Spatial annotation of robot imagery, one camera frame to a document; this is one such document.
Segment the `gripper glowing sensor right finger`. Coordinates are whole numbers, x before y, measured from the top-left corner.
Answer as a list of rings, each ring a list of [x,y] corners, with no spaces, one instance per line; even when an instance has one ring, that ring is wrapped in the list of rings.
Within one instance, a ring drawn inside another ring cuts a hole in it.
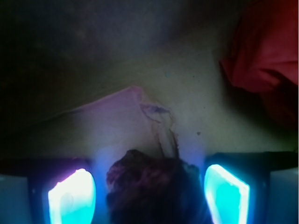
[[[297,224],[296,152],[216,153],[205,160],[204,194],[215,224]]]

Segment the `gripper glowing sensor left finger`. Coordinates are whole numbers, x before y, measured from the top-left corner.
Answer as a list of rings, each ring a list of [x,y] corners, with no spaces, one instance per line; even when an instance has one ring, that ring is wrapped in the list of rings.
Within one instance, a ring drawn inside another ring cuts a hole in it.
[[[90,224],[96,186],[90,161],[80,158],[2,159],[2,224]]]

